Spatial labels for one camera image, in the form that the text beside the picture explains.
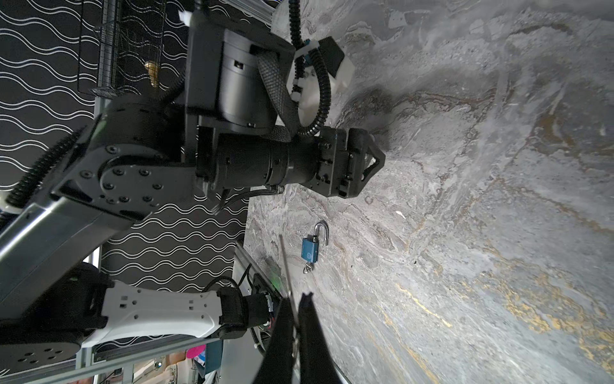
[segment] padlock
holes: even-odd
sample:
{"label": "padlock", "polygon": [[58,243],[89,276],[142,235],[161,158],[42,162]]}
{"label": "padlock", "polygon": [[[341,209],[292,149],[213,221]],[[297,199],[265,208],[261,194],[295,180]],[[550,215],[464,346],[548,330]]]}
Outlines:
{"label": "padlock", "polygon": [[324,245],[328,245],[328,224],[325,221],[318,222],[313,228],[313,237],[303,239],[303,249],[301,257],[307,262],[303,268],[303,273],[309,273],[317,262],[318,251],[320,247],[319,229],[324,230]]}

